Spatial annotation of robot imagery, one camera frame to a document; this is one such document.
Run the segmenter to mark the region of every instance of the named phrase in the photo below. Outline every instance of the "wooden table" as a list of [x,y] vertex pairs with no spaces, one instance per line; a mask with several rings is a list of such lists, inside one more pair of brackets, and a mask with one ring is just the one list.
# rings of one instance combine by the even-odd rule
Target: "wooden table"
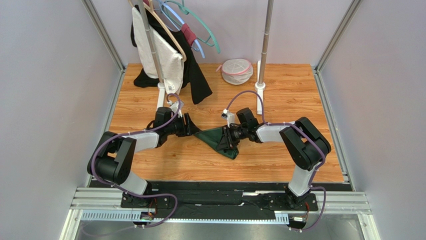
[[[213,94],[194,105],[188,85],[180,92],[184,102],[182,112],[189,113],[193,122],[207,130],[226,125],[221,113],[230,100],[243,90],[254,90],[256,74],[242,85],[226,83],[219,64],[201,64],[200,67]],[[140,64],[129,64],[119,93],[117,105],[110,125],[115,133],[132,132],[146,128],[154,119],[158,99],[156,87],[140,88],[133,80],[142,69]],[[327,125],[323,106],[308,64],[268,64],[265,70],[266,89],[264,110],[267,122],[290,122],[308,117],[331,144],[332,151],[326,164],[316,174],[315,182],[343,182],[342,171]],[[249,107],[256,115],[256,96],[241,95],[230,110]],[[226,158],[211,149],[195,136],[169,136],[159,148],[135,154],[132,170],[147,180],[169,181],[245,181],[245,182],[288,182],[292,178],[295,164],[284,143],[254,143],[248,139],[238,145],[239,155],[235,160]]]

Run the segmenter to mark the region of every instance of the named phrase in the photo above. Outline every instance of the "green cloth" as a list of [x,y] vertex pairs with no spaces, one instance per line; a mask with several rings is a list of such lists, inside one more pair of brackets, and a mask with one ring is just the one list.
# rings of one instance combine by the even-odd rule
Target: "green cloth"
[[219,144],[222,138],[222,127],[212,128],[205,131],[200,131],[194,134],[198,139],[205,142],[213,150],[222,154],[223,156],[234,160],[238,155],[238,149],[235,150],[216,150],[216,146]]

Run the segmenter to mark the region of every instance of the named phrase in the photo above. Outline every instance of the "white garment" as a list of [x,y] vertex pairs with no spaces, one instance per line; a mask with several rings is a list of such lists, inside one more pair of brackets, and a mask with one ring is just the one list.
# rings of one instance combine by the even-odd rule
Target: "white garment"
[[[133,15],[133,31],[134,40],[139,52],[140,62],[143,65],[143,70],[146,75],[152,79],[157,79],[156,66],[154,64],[153,55],[151,53],[150,44],[148,42],[147,33],[145,31],[144,22],[142,21],[141,13],[136,7],[132,9]],[[176,51],[160,34],[151,26],[153,32],[154,44],[158,53],[161,71],[164,78],[164,86],[166,93],[179,94],[182,84],[184,83],[184,61],[182,55]]]

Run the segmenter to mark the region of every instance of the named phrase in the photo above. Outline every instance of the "white wall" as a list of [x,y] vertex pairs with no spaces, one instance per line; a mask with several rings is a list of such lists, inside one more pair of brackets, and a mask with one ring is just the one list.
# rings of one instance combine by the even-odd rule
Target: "white wall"
[[[124,64],[140,63],[130,40],[132,13],[128,2],[92,1]],[[316,65],[350,3],[351,0],[274,1],[267,62]],[[186,0],[185,5],[203,19],[221,48],[217,54],[213,47],[203,44],[206,58],[195,53],[199,63],[222,63],[232,58],[255,63],[260,59],[267,0]],[[194,33],[208,37],[195,18],[180,16]]]
[[425,239],[426,1],[364,0],[322,72],[383,240]]
[[120,73],[80,0],[0,9],[0,239],[58,239]]

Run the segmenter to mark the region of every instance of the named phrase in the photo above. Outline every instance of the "beige hanger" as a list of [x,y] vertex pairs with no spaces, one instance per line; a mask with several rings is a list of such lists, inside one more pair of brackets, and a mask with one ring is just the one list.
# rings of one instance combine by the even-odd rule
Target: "beige hanger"
[[[128,3],[130,4],[130,6],[132,8],[134,8],[135,6],[132,3],[132,0],[127,0]],[[161,20],[161,18],[157,15],[157,13],[154,11],[154,5],[153,5],[153,0],[148,0],[149,1],[149,6],[146,3],[143,3],[145,9],[147,9],[153,16],[154,18],[160,23],[160,25],[162,26],[162,28],[165,30],[165,32],[167,33],[167,35],[170,36],[171,40],[173,41],[173,43],[176,45],[177,49],[179,50],[180,54],[182,54],[182,60],[185,62],[187,60],[187,55],[185,54],[184,50],[182,49],[181,45],[178,43],[178,41],[176,40],[176,38],[172,35],[172,33],[170,32],[169,28],[167,28],[166,24],[163,22],[163,20]]]

